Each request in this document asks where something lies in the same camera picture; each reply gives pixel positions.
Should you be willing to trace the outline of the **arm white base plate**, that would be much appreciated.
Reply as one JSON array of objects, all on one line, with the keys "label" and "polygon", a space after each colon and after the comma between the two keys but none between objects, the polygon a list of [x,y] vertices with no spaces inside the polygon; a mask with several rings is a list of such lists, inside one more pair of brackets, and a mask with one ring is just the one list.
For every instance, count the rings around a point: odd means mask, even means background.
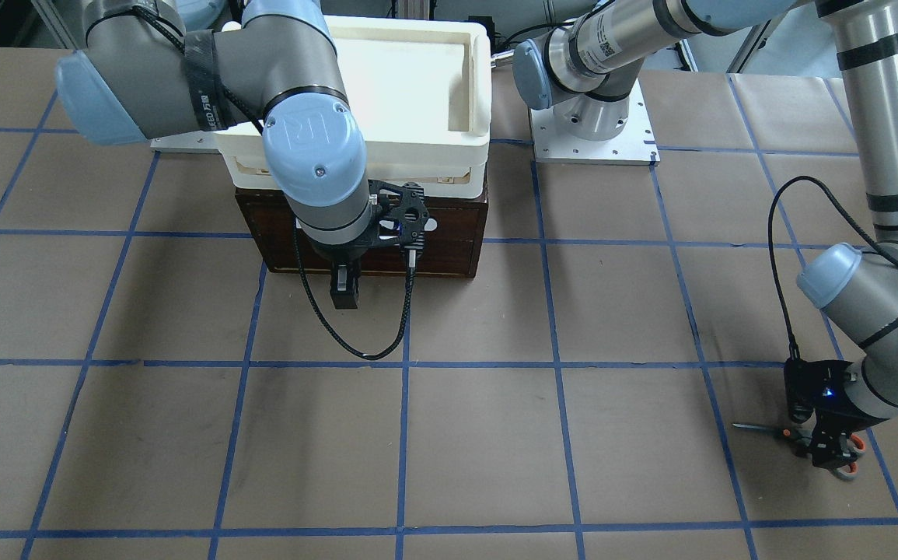
[{"label": "arm white base plate", "polygon": [[655,166],[661,162],[639,82],[627,98],[616,102],[583,95],[529,114],[538,163]]},{"label": "arm white base plate", "polygon": [[154,152],[179,153],[180,155],[218,155],[217,142],[213,132],[196,131],[185,134],[168,135],[150,141]]}]

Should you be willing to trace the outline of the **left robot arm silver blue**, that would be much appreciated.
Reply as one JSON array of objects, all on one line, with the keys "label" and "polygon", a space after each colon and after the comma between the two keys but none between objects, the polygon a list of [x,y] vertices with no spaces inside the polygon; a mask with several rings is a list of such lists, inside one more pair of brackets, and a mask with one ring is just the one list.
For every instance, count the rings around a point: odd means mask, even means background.
[{"label": "left robot arm silver blue", "polygon": [[[785,14],[792,1],[608,1],[514,47],[513,77],[531,110],[570,103],[564,131],[615,137],[648,54],[698,34],[725,36]],[[818,1],[833,30],[874,235],[867,249],[833,245],[797,283],[864,351],[857,362],[802,359],[793,334],[784,364],[795,451],[837,475],[856,471],[858,433],[898,415],[898,1]]]}]

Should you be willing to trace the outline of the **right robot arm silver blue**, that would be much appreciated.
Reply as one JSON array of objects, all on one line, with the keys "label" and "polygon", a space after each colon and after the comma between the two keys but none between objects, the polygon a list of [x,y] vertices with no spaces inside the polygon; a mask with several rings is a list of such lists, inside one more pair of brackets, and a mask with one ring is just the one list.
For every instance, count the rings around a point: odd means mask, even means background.
[{"label": "right robot arm silver blue", "polygon": [[171,1],[89,1],[86,45],[55,67],[83,137],[124,145],[261,130],[270,175],[314,248],[330,260],[338,309],[358,303],[362,250],[375,223],[366,145],[317,1],[250,1],[240,29],[188,31]]}]

